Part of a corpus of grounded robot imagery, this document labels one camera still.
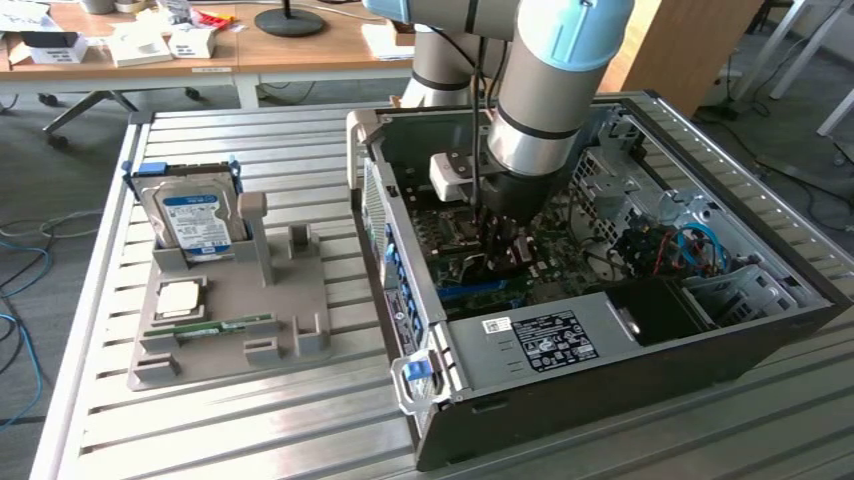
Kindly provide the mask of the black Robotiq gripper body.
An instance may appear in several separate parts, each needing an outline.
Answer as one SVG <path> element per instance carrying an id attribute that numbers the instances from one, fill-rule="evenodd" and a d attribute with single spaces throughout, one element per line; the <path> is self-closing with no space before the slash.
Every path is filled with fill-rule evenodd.
<path id="1" fill-rule="evenodd" d="M 559 189 L 560 173 L 524 176 L 502 171 L 480 181 L 480 199 L 490 213 L 528 224 Z"/>

